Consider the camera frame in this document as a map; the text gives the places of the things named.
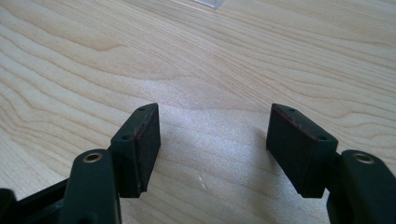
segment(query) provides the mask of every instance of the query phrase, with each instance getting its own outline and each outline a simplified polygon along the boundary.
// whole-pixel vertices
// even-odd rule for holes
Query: white object
[[[205,6],[217,8],[222,2],[224,2],[224,0],[195,0],[195,2],[204,4]]]

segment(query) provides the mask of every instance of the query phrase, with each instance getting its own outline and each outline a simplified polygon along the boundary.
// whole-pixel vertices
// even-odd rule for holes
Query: wood grain
[[[271,103],[396,174],[396,2],[0,1],[0,187],[68,177],[157,102],[163,145],[124,223],[327,223],[265,150]]]

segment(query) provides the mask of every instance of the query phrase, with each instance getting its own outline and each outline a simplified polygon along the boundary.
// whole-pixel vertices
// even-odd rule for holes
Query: black plastic part
[[[18,216],[23,223],[56,223],[64,203],[67,179],[18,202]]]
[[[297,192],[305,198],[321,198],[323,175],[338,141],[298,110],[273,104],[267,149],[275,157]]]
[[[94,149],[76,157],[58,223],[120,223],[120,202],[109,151]]]
[[[354,223],[396,223],[396,178],[384,162],[365,152],[346,150],[339,168]]]
[[[12,223],[13,213],[17,205],[15,194],[10,189],[0,189],[0,223]]]
[[[330,223],[350,224],[353,222],[354,213],[347,198],[335,197],[333,193],[330,193],[326,206]]]
[[[161,145],[157,104],[136,109],[111,139],[121,198],[138,198],[147,191]]]

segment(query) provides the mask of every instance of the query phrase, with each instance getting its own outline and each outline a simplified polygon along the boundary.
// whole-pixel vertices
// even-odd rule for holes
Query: plastic piece
[[[194,0],[197,3],[204,4],[205,6],[218,8],[224,0]]]
[[[94,149],[76,157],[58,223],[120,223],[120,202],[109,151]]]
[[[322,197],[325,165],[332,160],[337,144],[331,134],[298,110],[272,105],[267,149],[304,198]]]
[[[342,153],[340,177],[353,223],[396,223],[396,179],[379,158],[358,150]]]
[[[121,198],[138,198],[147,191],[160,145],[158,105],[139,107],[111,139],[109,149]]]
[[[15,210],[17,199],[10,189],[0,189],[0,223],[12,223],[11,215]]]

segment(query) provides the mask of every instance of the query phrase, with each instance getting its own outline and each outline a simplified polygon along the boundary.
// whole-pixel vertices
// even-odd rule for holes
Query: wooden table
[[[160,105],[162,147],[124,223],[326,223],[265,149],[295,107],[396,174],[390,0],[0,1],[0,187],[19,199]]]

